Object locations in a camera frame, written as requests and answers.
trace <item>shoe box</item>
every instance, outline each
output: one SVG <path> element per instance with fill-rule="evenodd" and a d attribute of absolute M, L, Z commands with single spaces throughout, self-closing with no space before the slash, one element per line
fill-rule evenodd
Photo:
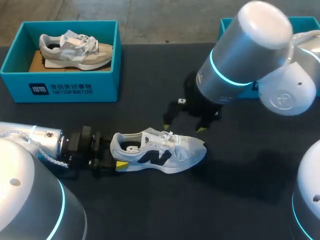
<path fill-rule="evenodd" d="M 99 70 L 45 68 L 39 51 L 42 34 L 58 37 L 72 30 L 113 46 L 112 60 Z M 0 70 L 16 103 L 116 102 L 122 46 L 117 21 L 23 22 Z"/>
<path fill-rule="evenodd" d="M 313 16 L 289 16 L 289 21 L 293 27 L 293 34 L 305 33 L 312 30 L 320 30 L 320 24 Z M 232 18 L 221 18 L 218 40 L 224 34 L 229 24 L 232 22 Z M 240 99 L 257 99 L 259 98 L 258 83 L 255 81 L 248 85 L 247 90 L 238 96 Z"/>

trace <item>shoe tongue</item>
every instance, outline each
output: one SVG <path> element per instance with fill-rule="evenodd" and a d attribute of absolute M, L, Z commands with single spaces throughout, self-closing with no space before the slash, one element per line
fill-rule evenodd
<path fill-rule="evenodd" d="M 149 142 L 156 144 L 164 144 L 165 140 L 162 137 L 143 131 L 141 138 L 141 148 L 145 147 Z"/>
<path fill-rule="evenodd" d="M 84 42 L 79 40 L 79 35 L 75 32 L 68 30 L 65 34 L 63 34 L 60 38 L 60 47 L 62 47 L 65 43 L 71 43 L 77 47 L 82 47 L 85 45 Z"/>

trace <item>white midsole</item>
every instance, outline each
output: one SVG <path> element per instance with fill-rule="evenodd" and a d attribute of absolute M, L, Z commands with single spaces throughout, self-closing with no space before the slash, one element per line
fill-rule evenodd
<path fill-rule="evenodd" d="M 199 161 L 192 162 L 191 164 L 185 165 L 183 167 L 165 167 L 165 166 L 160 166 L 156 164 L 151 164 L 151 163 L 137 163 L 137 162 L 128 162 L 129 166 L 123 169 L 119 169 L 118 172 L 134 172 L 134 171 L 140 171 L 143 169 L 158 169 L 166 174 L 176 174 L 179 172 L 182 172 L 184 170 L 187 170 L 194 165 L 198 164 L 203 158 L 201 158 Z"/>
<path fill-rule="evenodd" d="M 46 68 L 51 68 L 51 69 L 63 69 L 63 68 L 67 68 L 67 67 L 75 67 L 75 68 L 87 71 L 87 70 L 98 69 L 98 68 L 106 65 L 110 61 L 111 61 L 111 59 L 108 59 L 106 61 L 103 61 L 103 62 L 100 62 L 97 64 L 86 65 L 86 64 L 80 64 L 77 62 L 73 62 L 73 61 L 61 61 L 61 60 L 46 59 L 44 66 Z"/>

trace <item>black logo on box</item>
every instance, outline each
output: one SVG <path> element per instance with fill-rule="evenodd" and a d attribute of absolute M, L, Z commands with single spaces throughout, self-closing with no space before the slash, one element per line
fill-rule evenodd
<path fill-rule="evenodd" d="M 258 91 L 259 89 L 258 89 L 258 82 L 253 82 L 253 85 L 252 85 L 252 89 L 251 89 L 252 91 Z"/>
<path fill-rule="evenodd" d="M 49 95 L 48 89 L 44 83 L 29 83 L 33 95 Z"/>

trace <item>sneaker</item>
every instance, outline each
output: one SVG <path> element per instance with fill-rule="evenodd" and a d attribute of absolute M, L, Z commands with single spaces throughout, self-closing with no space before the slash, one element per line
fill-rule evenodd
<path fill-rule="evenodd" d="M 62 36 L 42 34 L 39 40 L 46 68 L 76 67 L 81 70 L 98 69 L 112 59 L 113 47 L 98 43 L 93 36 L 76 34 L 68 30 Z"/>
<path fill-rule="evenodd" d="M 114 159 L 128 162 L 121 172 L 158 169 L 174 174 L 199 163 L 206 155 L 204 141 L 148 128 L 135 134 L 116 133 L 110 144 Z"/>

